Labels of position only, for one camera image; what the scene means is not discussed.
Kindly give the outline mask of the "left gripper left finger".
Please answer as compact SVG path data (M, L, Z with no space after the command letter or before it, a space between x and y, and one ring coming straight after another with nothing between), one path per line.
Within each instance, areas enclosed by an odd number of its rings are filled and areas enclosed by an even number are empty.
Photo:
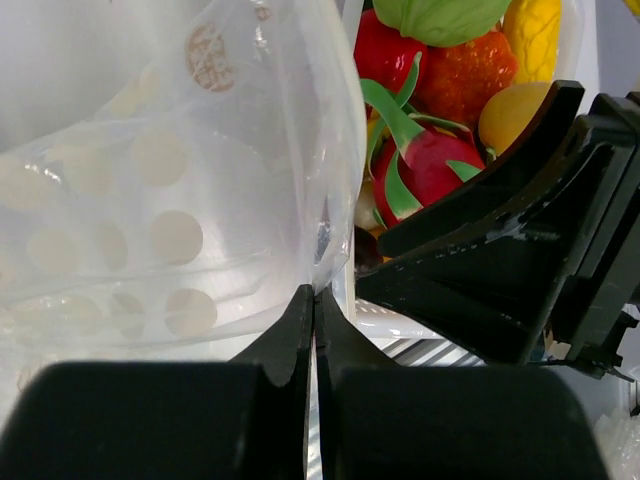
M262 367L275 387L307 388L313 334L313 287L300 285L279 319L230 363Z

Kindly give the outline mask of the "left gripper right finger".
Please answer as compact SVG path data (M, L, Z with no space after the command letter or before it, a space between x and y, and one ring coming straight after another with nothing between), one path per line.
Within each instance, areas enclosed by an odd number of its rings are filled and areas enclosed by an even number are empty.
M399 367L346 319L331 289L315 298L314 335L319 380L338 380L352 368Z

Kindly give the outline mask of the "yellow mango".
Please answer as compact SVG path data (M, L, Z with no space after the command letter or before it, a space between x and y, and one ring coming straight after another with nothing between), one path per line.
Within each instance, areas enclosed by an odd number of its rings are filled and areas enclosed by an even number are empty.
M551 84L515 84L495 94L483 108L478 134L497 155L504 153L524 131L545 99Z

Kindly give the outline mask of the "orange pumpkin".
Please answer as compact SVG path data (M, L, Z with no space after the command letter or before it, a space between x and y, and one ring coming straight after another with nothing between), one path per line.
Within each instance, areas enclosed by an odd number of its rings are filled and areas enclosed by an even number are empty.
M499 31L448 47L431 47L414 97L427 114L475 129L487 102L512 85L518 60Z

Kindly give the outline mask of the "clear zip top bag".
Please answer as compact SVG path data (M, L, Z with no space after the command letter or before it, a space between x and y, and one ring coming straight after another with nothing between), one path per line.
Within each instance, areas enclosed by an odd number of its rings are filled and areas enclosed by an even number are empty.
M226 359L342 281L358 1L1 5L1 407L70 360Z

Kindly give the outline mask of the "green cabbage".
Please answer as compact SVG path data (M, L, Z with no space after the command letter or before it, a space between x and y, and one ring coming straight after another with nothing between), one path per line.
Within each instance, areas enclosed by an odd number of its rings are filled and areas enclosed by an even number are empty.
M428 46L453 47L488 33L510 0L374 0L380 22Z

